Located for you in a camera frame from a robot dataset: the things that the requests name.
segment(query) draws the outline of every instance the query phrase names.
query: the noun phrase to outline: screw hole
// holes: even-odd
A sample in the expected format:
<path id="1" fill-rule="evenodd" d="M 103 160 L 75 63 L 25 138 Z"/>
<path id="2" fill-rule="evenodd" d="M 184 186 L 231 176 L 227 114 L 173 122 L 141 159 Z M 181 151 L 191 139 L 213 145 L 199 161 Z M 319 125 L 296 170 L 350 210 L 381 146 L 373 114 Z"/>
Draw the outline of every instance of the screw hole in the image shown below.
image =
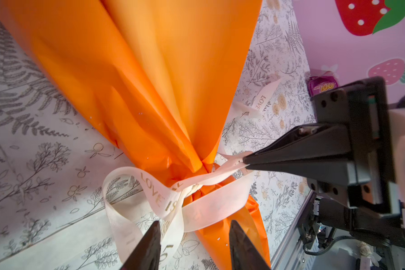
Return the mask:
<path id="1" fill-rule="evenodd" d="M 338 94 L 337 94 L 337 91 L 330 94 L 330 98 L 331 98 L 334 102 L 337 101 L 338 97 L 339 97 L 339 96 L 338 96 Z"/>

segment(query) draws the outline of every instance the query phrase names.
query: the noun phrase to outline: printed ribbon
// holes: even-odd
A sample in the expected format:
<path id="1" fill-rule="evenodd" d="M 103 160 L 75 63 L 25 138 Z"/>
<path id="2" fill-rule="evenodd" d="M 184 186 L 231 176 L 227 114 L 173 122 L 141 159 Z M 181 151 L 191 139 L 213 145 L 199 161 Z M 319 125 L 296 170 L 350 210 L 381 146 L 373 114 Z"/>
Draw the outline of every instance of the printed ribbon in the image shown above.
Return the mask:
<path id="1" fill-rule="evenodd" d="M 215 185 L 246 166 L 243 157 L 251 152 L 225 156 L 228 161 L 217 170 L 197 175 L 166 187 L 151 174 L 135 167 L 113 170 L 103 183 L 103 197 L 106 198 L 108 185 L 119 176 L 134 176 L 143 188 L 139 192 L 111 205 L 105 201 L 105 209 L 111 224 L 119 258 L 125 262 L 142 238 L 142 232 L 133 221 L 153 211 L 164 220 L 161 225 L 160 267 L 164 266 L 176 252 L 184 232 L 193 232 L 215 224 L 242 208 L 249 195 L 252 177 L 246 170 L 244 175 L 231 183 L 182 207 L 184 198 L 203 185 Z"/>

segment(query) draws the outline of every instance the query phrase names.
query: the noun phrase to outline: botanical print surface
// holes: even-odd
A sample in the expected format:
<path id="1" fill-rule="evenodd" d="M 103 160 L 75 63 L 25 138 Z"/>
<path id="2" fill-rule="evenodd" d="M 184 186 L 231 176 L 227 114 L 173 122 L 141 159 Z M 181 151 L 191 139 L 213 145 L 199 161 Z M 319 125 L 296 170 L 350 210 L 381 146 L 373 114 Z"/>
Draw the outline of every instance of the botanical print surface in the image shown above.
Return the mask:
<path id="1" fill-rule="evenodd" d="M 251 106 L 266 84 L 279 78 L 281 84 L 262 119 L 242 116 L 225 124 L 221 143 L 227 154 L 259 150 L 290 128 L 315 121 L 305 86 L 308 71 L 291 0 L 263 2 L 234 100 Z M 102 197 L 105 176 L 129 165 L 123 152 L 73 108 L 0 24 L 0 261 L 103 211 L 105 199 L 114 203 L 141 191 L 135 179 L 118 178 Z M 299 176 L 253 174 L 250 194 L 259 203 L 273 255 L 308 187 Z M 123 188 L 129 191 L 120 192 Z M 137 225 L 147 230 L 157 219 L 147 213 Z M 114 239 L 108 237 L 51 269 L 120 267 Z M 164 267 L 216 268 L 194 233 L 183 236 Z"/>

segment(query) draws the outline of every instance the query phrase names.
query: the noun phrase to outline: orange wrapping paper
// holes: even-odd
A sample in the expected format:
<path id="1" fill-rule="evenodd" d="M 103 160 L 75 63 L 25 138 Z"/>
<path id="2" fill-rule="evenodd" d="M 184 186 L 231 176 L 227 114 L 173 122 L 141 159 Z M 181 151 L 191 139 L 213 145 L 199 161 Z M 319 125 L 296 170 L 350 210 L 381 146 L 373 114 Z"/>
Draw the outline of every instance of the orange wrapping paper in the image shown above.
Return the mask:
<path id="1" fill-rule="evenodd" d="M 210 171 L 260 4 L 1 0 L 0 21 L 93 127 L 171 186 Z M 247 209 L 233 216 L 267 260 L 257 204 Z M 229 220 L 198 232 L 212 256 L 225 247 L 208 232 L 227 237 Z"/>

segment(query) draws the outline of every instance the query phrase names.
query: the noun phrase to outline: purple package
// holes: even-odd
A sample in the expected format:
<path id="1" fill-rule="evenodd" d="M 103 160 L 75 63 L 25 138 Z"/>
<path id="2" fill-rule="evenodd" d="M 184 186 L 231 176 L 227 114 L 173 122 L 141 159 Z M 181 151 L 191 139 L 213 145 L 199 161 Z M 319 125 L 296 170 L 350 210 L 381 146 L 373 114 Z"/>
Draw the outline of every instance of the purple package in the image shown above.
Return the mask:
<path id="1" fill-rule="evenodd" d="M 338 83 L 334 74 L 327 71 L 322 76 L 309 78 L 308 90 L 309 95 L 312 97 L 321 92 L 335 89 L 338 87 Z"/>

